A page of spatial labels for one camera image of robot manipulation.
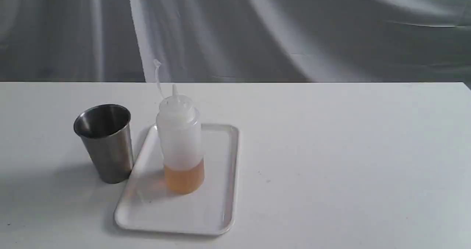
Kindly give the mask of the stainless steel cup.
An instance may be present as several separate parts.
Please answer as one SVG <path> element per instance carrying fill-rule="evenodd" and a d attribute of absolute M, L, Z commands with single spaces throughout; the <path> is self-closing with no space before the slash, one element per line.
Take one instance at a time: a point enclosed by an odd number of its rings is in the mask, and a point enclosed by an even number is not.
<path fill-rule="evenodd" d="M 130 124 L 130 111 L 117 104 L 92 107 L 74 121 L 74 132 L 105 183 L 120 183 L 131 175 L 134 155 Z"/>

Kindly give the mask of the squeeze bottle with amber liquid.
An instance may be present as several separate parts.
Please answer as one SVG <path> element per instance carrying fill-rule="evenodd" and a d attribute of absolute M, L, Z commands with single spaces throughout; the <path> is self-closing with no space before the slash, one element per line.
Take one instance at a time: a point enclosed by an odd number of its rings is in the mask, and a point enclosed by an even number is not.
<path fill-rule="evenodd" d="M 159 80 L 162 63 L 153 59 L 153 64 L 157 89 L 163 98 L 155 124 L 163 154 L 165 183 L 175 194 L 190 194 L 205 180 L 200 112 L 190 97 L 178 92 L 176 84 L 172 84 L 172 94 L 164 96 Z"/>

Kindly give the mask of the grey draped backdrop cloth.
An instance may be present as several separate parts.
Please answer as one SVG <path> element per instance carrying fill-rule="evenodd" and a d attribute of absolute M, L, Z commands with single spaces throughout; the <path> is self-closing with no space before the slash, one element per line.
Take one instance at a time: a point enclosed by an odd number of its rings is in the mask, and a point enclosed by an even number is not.
<path fill-rule="evenodd" d="M 463 82 L 470 0 L 1 0 L 1 81 Z"/>

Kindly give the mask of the white rectangular plastic tray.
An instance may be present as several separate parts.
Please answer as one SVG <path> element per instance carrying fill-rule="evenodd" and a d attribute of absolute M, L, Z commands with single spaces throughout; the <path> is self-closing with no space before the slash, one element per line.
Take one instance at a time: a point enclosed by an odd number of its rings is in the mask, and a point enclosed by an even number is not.
<path fill-rule="evenodd" d="M 148 133 L 114 211 L 121 229 L 138 232 L 218 236 L 234 224 L 240 131 L 229 124 L 204 123 L 205 181 L 193 193 L 170 192 L 155 125 Z"/>

